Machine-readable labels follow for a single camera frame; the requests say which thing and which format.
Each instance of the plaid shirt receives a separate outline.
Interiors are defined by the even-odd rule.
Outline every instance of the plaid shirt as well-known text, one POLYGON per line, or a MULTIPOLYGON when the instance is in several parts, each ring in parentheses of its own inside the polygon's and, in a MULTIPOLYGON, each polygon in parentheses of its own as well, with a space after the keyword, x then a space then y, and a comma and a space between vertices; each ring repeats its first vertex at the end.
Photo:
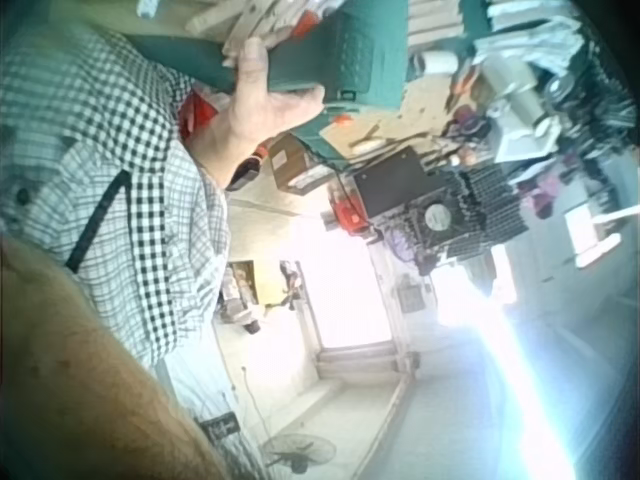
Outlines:
POLYGON ((149 368, 212 319, 227 260, 224 194, 178 135, 191 81, 85 26, 23 32, 1 69, 0 229, 70 267, 149 368))

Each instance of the cable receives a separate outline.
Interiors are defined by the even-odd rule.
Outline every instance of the cable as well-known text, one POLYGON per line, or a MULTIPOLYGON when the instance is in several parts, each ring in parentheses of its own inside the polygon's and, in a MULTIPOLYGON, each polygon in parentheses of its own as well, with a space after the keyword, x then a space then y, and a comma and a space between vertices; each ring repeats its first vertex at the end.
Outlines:
POLYGON ((242 368, 242 376, 244 378, 244 386, 247 389, 247 393, 249 394, 249 397, 251 397, 251 401, 253 402, 253 408, 256 409, 256 413, 260 418, 260 422, 262 423, 262 428, 264 429, 264 433, 267 435, 267 440, 270 440, 271 433, 269 433, 269 429, 267 428, 267 422, 265 421, 264 417, 262 416, 262 413, 260 412, 260 409, 258 408, 258 402, 256 401, 256 397, 253 395, 253 392, 251 391, 251 387, 249 387, 249 379, 247 378, 247 367, 241 367, 241 368, 242 368))

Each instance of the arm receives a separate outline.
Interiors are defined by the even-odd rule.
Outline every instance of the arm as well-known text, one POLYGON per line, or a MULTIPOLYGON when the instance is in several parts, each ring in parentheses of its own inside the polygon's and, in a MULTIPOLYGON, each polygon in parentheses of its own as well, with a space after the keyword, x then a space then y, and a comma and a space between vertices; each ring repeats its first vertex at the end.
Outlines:
POLYGON ((63 269, 4 239, 1 273, 3 416, 29 463, 50 478, 223 478, 202 432, 63 269))
POLYGON ((269 61, 259 38, 247 40, 238 57, 236 92, 228 110, 189 139, 187 150, 220 188, 264 140, 316 117, 324 88, 298 93, 267 90, 269 61))

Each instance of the cardboard box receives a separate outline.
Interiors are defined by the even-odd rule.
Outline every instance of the cardboard box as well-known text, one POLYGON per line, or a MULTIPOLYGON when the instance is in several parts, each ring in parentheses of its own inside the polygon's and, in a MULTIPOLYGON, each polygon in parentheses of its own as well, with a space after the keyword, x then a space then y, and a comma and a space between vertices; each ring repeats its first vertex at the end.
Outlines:
POLYGON ((269 148, 273 177, 278 190, 304 196, 324 185, 333 170, 312 160, 296 137, 285 134, 269 148))

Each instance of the window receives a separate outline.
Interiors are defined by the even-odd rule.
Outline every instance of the window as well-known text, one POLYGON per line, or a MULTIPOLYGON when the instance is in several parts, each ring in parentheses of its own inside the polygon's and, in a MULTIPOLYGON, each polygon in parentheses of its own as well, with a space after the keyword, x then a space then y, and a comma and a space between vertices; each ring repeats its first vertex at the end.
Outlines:
POLYGON ((598 239, 598 232, 587 203, 570 210, 564 218, 569 229, 578 268, 584 268, 595 262, 622 240, 619 233, 612 233, 604 240, 598 239))

